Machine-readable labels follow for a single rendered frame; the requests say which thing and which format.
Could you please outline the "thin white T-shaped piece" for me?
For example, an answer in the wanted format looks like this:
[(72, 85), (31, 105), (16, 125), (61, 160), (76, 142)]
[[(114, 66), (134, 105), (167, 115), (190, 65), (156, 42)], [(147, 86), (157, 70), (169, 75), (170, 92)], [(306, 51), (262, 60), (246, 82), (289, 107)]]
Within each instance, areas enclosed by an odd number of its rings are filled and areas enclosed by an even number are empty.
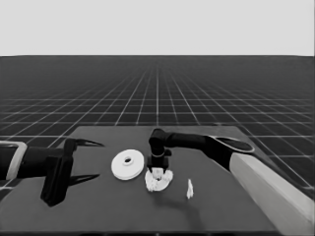
[(187, 188), (186, 197), (189, 200), (193, 198), (193, 196), (194, 196), (194, 189), (193, 189), (192, 181), (191, 179), (188, 179), (188, 188)]

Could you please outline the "white round carrier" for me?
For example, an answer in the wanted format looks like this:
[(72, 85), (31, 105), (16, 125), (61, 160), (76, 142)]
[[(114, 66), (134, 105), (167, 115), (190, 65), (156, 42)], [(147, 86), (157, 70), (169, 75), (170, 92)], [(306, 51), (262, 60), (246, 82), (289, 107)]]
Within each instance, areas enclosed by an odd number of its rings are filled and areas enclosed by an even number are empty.
[(147, 183), (150, 181), (157, 181), (157, 189), (154, 192), (160, 192), (160, 191), (164, 190), (172, 180), (170, 182), (168, 182), (168, 181), (163, 180), (162, 178), (156, 179), (154, 176), (153, 176), (153, 178), (150, 178), (150, 179), (145, 177), (146, 187), (147, 187)]

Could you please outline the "large thick white disc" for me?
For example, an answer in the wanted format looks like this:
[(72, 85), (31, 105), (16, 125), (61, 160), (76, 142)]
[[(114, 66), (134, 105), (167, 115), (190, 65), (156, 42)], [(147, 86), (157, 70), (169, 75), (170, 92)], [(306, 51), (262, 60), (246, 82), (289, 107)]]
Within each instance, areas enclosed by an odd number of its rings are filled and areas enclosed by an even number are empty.
[(136, 149), (125, 149), (117, 153), (111, 161), (111, 172), (119, 180), (131, 180), (144, 169), (145, 159)]

